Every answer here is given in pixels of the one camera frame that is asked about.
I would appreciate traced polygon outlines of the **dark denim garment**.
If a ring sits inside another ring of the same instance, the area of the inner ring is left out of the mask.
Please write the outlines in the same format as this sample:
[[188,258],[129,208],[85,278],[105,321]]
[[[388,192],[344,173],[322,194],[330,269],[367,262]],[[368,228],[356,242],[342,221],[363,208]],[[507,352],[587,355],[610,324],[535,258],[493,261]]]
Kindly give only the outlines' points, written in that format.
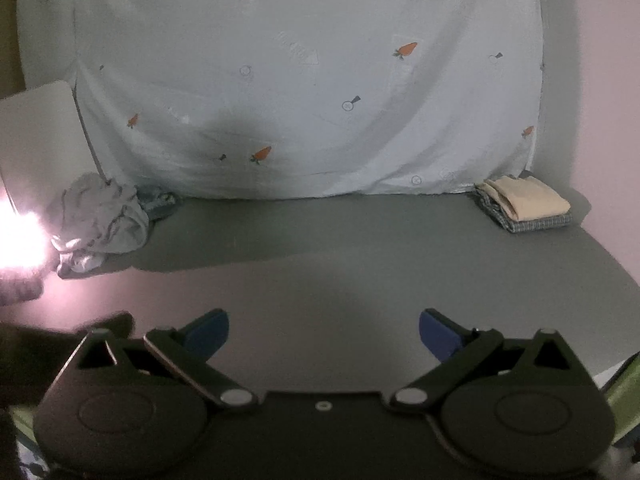
[[179,195],[156,185],[138,186],[137,199],[151,222],[168,218],[182,204],[182,199]]

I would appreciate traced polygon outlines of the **folded checkered shirt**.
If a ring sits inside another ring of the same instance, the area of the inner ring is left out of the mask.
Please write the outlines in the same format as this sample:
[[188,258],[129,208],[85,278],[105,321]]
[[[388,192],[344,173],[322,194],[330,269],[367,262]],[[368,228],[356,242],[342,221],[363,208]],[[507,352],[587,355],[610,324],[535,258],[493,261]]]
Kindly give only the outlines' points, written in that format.
[[511,234],[561,229],[570,226],[574,222],[571,211],[566,214],[534,220],[512,220],[506,215],[502,207],[485,192],[473,191],[470,197],[493,222]]

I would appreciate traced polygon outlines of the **cream beige garment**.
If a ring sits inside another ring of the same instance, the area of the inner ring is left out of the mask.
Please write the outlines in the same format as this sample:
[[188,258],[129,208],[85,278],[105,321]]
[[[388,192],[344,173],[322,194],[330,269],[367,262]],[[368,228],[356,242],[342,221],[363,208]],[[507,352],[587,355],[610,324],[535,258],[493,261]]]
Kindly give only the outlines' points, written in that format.
[[486,179],[476,189],[491,198],[512,221],[533,221],[570,212],[565,198],[533,176]]

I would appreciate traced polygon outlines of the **carrot print bed sheet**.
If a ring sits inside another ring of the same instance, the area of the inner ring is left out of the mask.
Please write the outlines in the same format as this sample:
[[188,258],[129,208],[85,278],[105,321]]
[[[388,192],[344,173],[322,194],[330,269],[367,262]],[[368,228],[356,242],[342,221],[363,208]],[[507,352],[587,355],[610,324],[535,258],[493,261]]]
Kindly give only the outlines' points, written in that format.
[[462,193],[528,164],[539,0],[17,0],[100,169],[222,198]]

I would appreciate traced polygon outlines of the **grey blue crumpled garment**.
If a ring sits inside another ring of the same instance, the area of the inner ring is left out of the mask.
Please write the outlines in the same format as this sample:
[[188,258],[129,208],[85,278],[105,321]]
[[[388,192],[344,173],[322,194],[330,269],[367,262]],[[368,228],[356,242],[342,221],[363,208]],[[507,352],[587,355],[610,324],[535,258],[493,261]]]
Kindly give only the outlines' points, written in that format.
[[96,270],[110,255],[134,252],[150,230],[137,189],[99,174],[83,174],[58,193],[47,206],[44,225],[58,252],[61,278]]

